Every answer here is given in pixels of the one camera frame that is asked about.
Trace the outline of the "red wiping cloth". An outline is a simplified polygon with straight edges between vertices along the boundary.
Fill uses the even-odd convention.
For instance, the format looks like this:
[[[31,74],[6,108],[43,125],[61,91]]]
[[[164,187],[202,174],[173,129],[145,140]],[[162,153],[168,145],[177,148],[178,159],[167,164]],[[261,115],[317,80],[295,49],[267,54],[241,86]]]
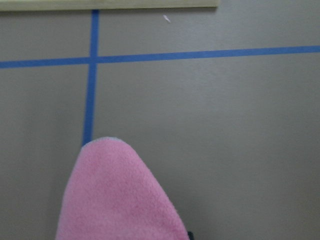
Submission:
[[[180,216],[135,150],[102,137],[85,144],[64,191],[58,240],[187,240]]]

